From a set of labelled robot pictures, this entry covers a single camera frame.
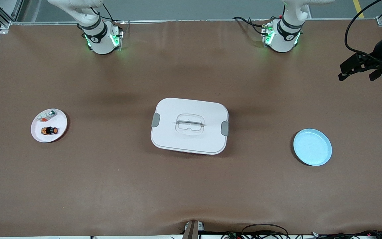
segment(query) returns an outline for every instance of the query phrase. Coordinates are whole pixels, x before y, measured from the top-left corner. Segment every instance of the gray latch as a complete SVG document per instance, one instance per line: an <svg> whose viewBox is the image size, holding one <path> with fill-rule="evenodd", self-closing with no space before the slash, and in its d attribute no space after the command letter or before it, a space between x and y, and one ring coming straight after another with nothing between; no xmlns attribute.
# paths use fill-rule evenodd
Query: gray latch
<svg viewBox="0 0 382 239"><path fill-rule="evenodd" d="M228 136L228 134L229 134L229 122L228 121L222 122L222 124L220 126L220 133L222 135Z"/></svg>
<svg viewBox="0 0 382 239"><path fill-rule="evenodd" d="M151 122L151 127L157 127L160 123L160 115L158 113L154 113L153 122Z"/></svg>

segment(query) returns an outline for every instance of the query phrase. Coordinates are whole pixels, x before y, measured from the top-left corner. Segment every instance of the white plate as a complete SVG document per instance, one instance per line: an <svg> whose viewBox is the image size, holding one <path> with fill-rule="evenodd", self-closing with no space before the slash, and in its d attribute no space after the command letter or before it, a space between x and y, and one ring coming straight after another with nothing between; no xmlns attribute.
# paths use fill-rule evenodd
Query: white plate
<svg viewBox="0 0 382 239"><path fill-rule="evenodd" d="M304 163L321 166L328 162L332 155L331 142L321 131L307 128L294 137L294 152Z"/></svg>
<svg viewBox="0 0 382 239"><path fill-rule="evenodd" d="M46 122L41 122L36 119L38 115L48 111L55 111L57 115L55 115L53 118ZM67 129L67 116L66 114L64 114L64 112L58 109L47 109L42 111L38 115L35 116L31 125L31 133L34 139L42 143L49 143L57 140L65 133ZM58 134L43 135L41 134L41 130L43 127L56 127L59 130Z"/></svg>

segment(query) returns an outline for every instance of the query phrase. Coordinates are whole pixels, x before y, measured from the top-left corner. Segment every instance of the small object on plate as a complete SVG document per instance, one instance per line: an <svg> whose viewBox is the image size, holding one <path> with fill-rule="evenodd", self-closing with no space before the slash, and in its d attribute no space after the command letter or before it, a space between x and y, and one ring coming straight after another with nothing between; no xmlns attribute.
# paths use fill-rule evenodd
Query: small object on plate
<svg viewBox="0 0 382 239"><path fill-rule="evenodd" d="M55 115L57 115L57 113L51 110L48 112L42 112L41 114L38 115L38 117L36 117L36 119L41 122L46 122L51 120L51 118L53 118Z"/></svg>
<svg viewBox="0 0 382 239"><path fill-rule="evenodd" d="M50 121L37 120L40 115L45 115L48 112L51 113ZM31 125L31 134L38 142L49 143L58 140L68 128L68 119L66 114L59 109L47 109L40 112L33 118Z"/></svg>
<svg viewBox="0 0 382 239"><path fill-rule="evenodd" d="M58 129L56 127L43 127L41 129L41 134L43 135L52 135L57 133L58 133Z"/></svg>
<svg viewBox="0 0 382 239"><path fill-rule="evenodd" d="M332 146L328 137L312 128L298 132L294 137L293 147L297 157L311 166L325 164L332 155Z"/></svg>

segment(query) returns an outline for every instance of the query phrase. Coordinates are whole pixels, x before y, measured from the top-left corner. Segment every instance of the lid handle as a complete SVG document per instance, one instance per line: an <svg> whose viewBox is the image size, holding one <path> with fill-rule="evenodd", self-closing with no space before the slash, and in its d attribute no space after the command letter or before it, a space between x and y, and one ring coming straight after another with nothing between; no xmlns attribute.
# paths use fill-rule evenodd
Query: lid handle
<svg viewBox="0 0 382 239"><path fill-rule="evenodd" d="M177 120L176 121L176 124L182 124L182 123L185 123L185 124L198 124L200 126L204 126L204 124L201 123L201 122L186 121L186 120Z"/></svg>

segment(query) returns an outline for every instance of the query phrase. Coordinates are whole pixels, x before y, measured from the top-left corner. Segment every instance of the yellow floor line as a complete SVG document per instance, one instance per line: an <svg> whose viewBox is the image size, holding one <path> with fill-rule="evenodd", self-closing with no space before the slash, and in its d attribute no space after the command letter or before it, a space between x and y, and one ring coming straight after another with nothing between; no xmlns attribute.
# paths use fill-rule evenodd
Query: yellow floor line
<svg viewBox="0 0 382 239"><path fill-rule="evenodd" d="M360 8L359 0L353 0L353 4L354 4L354 8L356 9L356 12L362 11L362 9ZM363 13L359 15L359 18L364 18Z"/></svg>

